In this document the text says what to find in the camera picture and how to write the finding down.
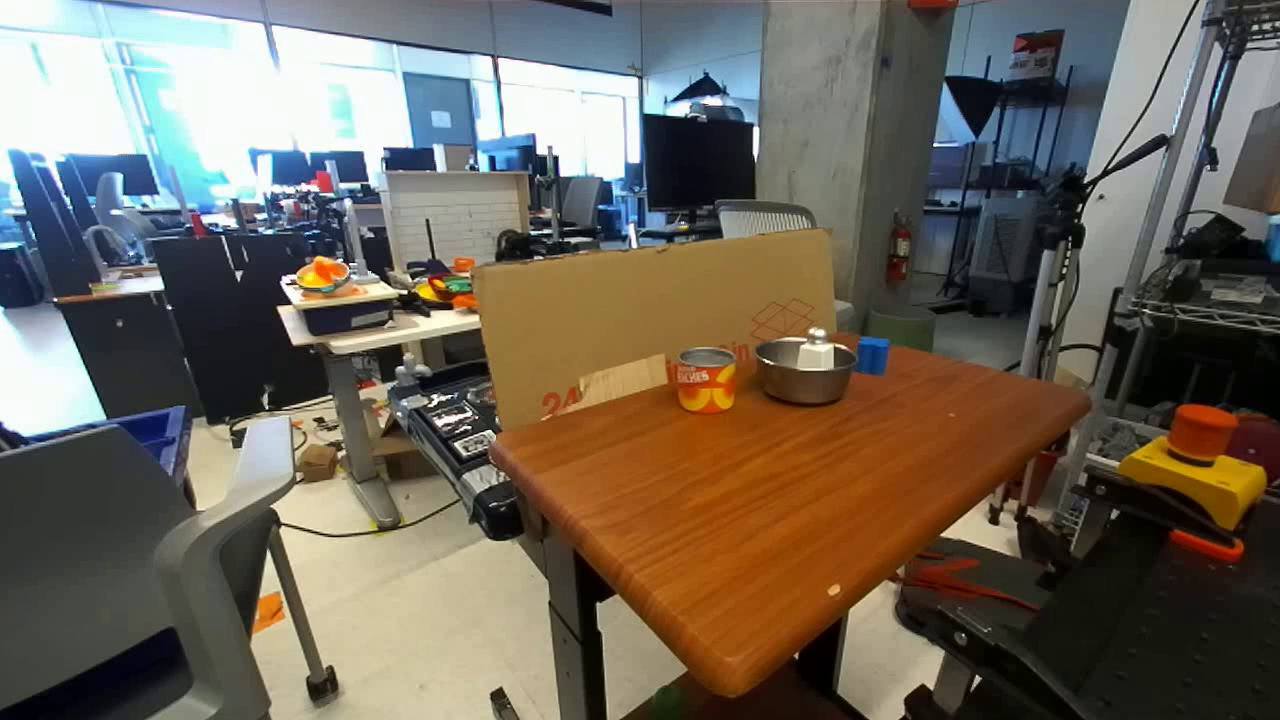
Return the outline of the grey office chair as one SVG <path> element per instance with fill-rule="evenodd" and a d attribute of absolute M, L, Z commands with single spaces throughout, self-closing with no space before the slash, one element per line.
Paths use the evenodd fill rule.
<path fill-rule="evenodd" d="M 3 720 L 270 720 L 251 652 L 274 563 L 312 704 L 339 698 L 312 636 L 276 499 L 291 489 L 291 425 L 257 419 L 229 491 L 195 508 L 120 425 L 0 456 L 0 713 Z"/>

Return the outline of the cardboard panel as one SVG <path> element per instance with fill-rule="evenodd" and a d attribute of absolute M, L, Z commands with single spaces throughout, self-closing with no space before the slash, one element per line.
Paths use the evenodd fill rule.
<path fill-rule="evenodd" d="M 480 337 L 499 419 L 582 408 L 598 374 L 716 345 L 835 330 L 832 235 L 822 229 L 582 252 L 476 272 Z"/>

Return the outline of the tray with colourful toys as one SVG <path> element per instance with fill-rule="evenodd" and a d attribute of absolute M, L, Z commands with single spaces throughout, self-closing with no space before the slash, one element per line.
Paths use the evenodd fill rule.
<path fill-rule="evenodd" d="M 400 305 L 400 294 L 379 276 L 351 272 L 333 257 L 312 257 L 282 290 L 312 337 L 385 330 Z"/>

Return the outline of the yellow emergency stop button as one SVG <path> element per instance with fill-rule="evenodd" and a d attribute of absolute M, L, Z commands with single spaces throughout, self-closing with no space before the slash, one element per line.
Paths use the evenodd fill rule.
<path fill-rule="evenodd" d="M 1216 530 L 1238 534 L 1268 489 L 1268 474 L 1230 451 L 1240 429 L 1238 412 L 1181 406 L 1164 436 L 1122 461 L 1132 486 L 1194 499 Z"/>

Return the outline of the white object in bowl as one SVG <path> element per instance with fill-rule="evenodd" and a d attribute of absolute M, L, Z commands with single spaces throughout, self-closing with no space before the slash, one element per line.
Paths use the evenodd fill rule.
<path fill-rule="evenodd" d="M 835 345 L 828 342 L 824 330 L 810 330 L 799 350 L 798 350 L 798 367 L 799 374 L 832 374 L 835 367 Z"/>

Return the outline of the orange yellow tin can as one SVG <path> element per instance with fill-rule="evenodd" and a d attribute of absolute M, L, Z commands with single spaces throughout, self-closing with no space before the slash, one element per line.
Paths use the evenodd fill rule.
<path fill-rule="evenodd" d="M 728 350 L 686 350 L 669 363 L 677 406 L 697 415 L 716 415 L 738 406 L 738 358 Z"/>

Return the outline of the blue block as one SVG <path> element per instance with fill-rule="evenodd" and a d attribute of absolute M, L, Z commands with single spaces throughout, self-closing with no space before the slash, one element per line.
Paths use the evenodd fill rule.
<path fill-rule="evenodd" d="M 889 374 L 889 351 L 891 351 L 889 337 L 859 337 L 855 374 L 883 377 Z"/>

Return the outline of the steel bowl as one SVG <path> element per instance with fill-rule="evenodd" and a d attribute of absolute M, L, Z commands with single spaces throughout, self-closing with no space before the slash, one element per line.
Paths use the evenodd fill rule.
<path fill-rule="evenodd" d="M 844 345 L 828 350 L 828 367 L 806 359 L 799 337 L 765 342 L 757 350 L 757 384 L 770 399 L 824 408 L 847 392 L 855 358 Z"/>

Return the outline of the red fire extinguisher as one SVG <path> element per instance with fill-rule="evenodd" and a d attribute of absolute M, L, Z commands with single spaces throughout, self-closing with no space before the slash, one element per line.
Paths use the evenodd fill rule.
<path fill-rule="evenodd" d="M 883 286 L 899 294 L 914 276 L 914 229 L 899 213 L 891 213 L 891 235 L 889 235 L 889 259 L 883 259 Z"/>

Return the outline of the black computer monitor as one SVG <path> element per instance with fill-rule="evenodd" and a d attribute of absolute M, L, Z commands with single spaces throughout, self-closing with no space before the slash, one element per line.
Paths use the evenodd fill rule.
<path fill-rule="evenodd" d="M 643 189 L 653 207 L 701 207 L 757 194 L 752 129 L 731 121 L 649 115 Z"/>

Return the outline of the white side table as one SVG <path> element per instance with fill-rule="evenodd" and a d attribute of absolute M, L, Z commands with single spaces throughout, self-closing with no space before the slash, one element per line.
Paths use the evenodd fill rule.
<path fill-rule="evenodd" d="M 385 330 L 312 337 L 303 311 L 291 305 L 276 308 L 285 337 L 291 350 L 312 350 L 323 363 L 329 397 L 337 406 L 339 436 L 345 436 L 345 474 L 351 495 L 373 516 L 378 530 L 400 530 L 400 508 L 390 491 L 385 461 L 378 456 L 379 441 L 373 432 L 373 415 L 363 397 L 378 390 L 378 359 L 385 351 L 420 351 L 448 337 L 469 337 L 480 330 L 476 315 L 463 311 L 398 311 Z"/>

